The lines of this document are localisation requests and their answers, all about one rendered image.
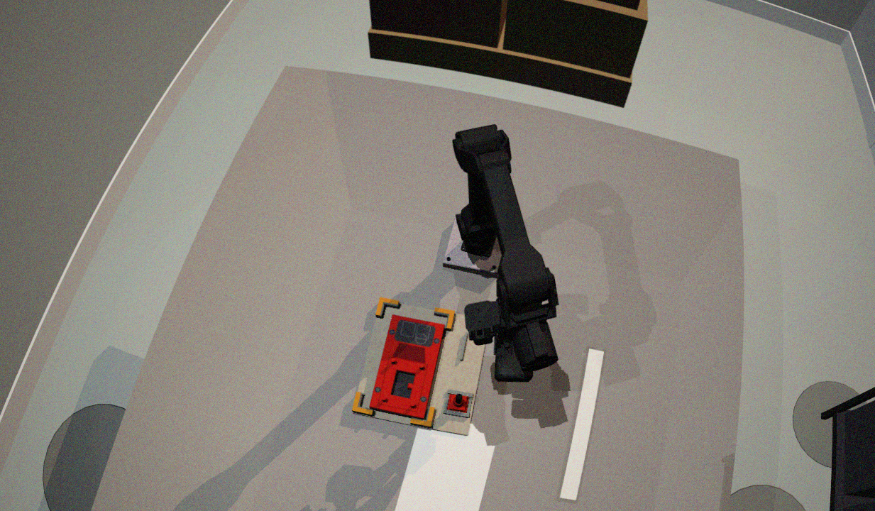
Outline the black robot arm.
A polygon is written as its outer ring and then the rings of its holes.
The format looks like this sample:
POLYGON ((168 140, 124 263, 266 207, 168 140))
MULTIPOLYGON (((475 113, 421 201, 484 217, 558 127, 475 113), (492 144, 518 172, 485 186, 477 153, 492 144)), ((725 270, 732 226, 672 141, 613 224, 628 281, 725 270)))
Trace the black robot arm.
POLYGON ((456 131, 456 159, 468 175, 469 204, 456 214, 462 251, 491 258, 496 237, 501 261, 496 301, 469 304, 464 318, 469 340, 488 345, 514 328, 512 338, 519 367, 530 372, 559 360, 547 319, 559 305, 554 274, 528 239, 510 175, 509 137, 496 125, 456 131), (487 253, 490 255, 488 256, 487 253), (547 301, 549 303, 542 304, 547 301))

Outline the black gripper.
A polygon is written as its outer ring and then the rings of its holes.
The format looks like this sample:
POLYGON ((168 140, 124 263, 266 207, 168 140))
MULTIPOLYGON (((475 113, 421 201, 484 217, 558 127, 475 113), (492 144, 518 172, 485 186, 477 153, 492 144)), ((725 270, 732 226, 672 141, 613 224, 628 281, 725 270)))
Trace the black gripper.
POLYGON ((532 371, 525 372, 519 367, 519 357, 515 349, 512 331, 507 329, 503 320, 501 308, 501 328, 505 328, 505 334, 499 334, 503 339, 502 344, 495 345, 495 379, 503 382, 529 382, 532 379, 532 371))

